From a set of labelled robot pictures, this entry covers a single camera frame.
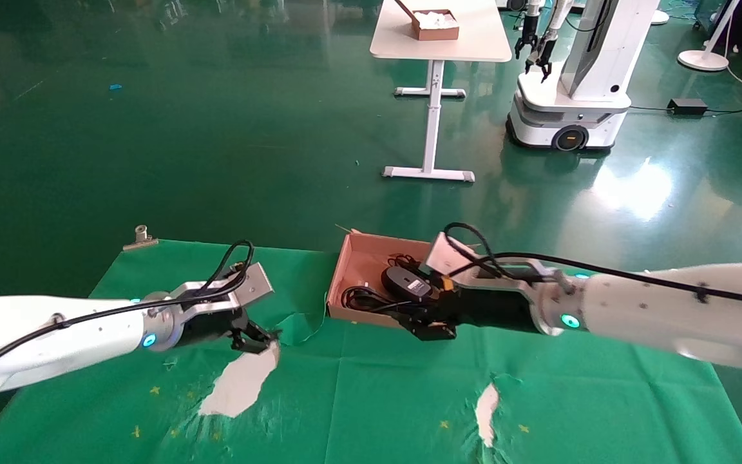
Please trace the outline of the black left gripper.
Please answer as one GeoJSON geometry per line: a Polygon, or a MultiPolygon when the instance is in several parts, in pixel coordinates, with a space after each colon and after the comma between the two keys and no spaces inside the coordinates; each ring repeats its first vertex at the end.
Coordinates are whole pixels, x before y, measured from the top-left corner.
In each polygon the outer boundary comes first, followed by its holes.
{"type": "Polygon", "coordinates": [[[173,319],[168,349],[230,337],[235,351],[260,354],[280,339],[279,329],[266,330],[250,321],[247,310],[230,298],[194,304],[173,302],[168,313],[173,319]]]}

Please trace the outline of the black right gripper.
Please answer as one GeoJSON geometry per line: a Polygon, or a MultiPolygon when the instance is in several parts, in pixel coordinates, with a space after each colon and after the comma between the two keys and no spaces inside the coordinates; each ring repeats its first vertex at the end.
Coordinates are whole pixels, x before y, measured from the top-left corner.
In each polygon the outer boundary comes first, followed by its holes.
{"type": "Polygon", "coordinates": [[[432,283],[439,292],[436,304],[400,306],[400,326],[420,341],[455,340],[460,325],[542,334],[526,291],[462,287],[447,276],[433,276],[432,283]]]}

